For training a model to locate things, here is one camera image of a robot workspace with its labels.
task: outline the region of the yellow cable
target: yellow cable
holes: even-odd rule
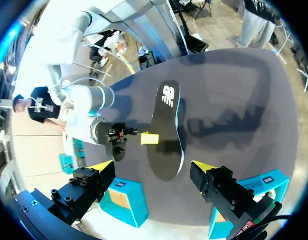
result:
[[[122,60],[128,62],[122,55],[119,55],[119,57],[120,57]],[[135,71],[134,71],[133,68],[131,67],[131,64],[125,63],[125,65],[126,65],[126,67],[128,68],[128,70],[130,71],[131,74],[135,74]]]

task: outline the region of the person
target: person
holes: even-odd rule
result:
[[[275,21],[278,17],[262,0],[244,0],[244,2],[244,20],[240,36],[236,42],[237,47],[248,47],[259,34],[254,47],[264,48],[274,32]]]
[[[61,106],[56,105],[46,86],[36,87],[29,98],[17,95],[13,100],[13,109],[16,113],[23,113],[28,109],[29,117],[39,123],[51,125],[64,130],[65,127],[56,123],[53,119],[67,121],[69,111],[74,105],[66,99]]]
[[[87,40],[94,45],[103,47],[107,38],[110,38],[116,30],[111,29],[107,31],[103,31],[101,33],[93,34],[87,36]],[[93,62],[100,63],[100,67],[102,68],[106,62],[108,61],[108,54],[105,51],[99,51],[99,48],[92,46],[90,49],[89,59]]]

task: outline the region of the shoe insole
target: shoe insole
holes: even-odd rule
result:
[[[158,88],[148,133],[159,134],[158,144],[149,144],[147,156],[153,173],[163,181],[176,177],[183,164],[183,150],[177,132],[180,86],[174,80]]]

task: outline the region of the gray table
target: gray table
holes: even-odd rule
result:
[[[116,176],[143,183],[151,219],[209,224],[212,205],[189,178],[192,160],[225,165],[238,180],[273,169],[291,177],[297,146],[295,104],[286,73],[272,52],[221,49],[160,63],[113,85],[116,101],[101,114],[146,131],[164,80],[176,80],[181,87],[181,172],[172,181],[159,180],[149,167],[146,147],[132,141],[125,158],[115,163]],[[108,160],[103,146],[86,144],[85,151],[88,166]]]

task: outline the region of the teal stand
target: teal stand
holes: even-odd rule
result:
[[[73,167],[73,158],[67,154],[59,154],[59,161],[62,170],[66,174],[72,174],[75,170]]]
[[[112,201],[111,191],[127,198],[127,208]],[[136,228],[149,216],[142,184],[118,177],[110,184],[99,205],[104,212]]]
[[[288,178],[279,170],[273,170],[256,177],[238,181],[246,189],[253,189],[255,196],[275,191],[275,201],[281,202],[288,185]],[[208,239],[223,239],[229,235],[233,228],[230,221],[216,222],[219,212],[214,207],[210,221]]]

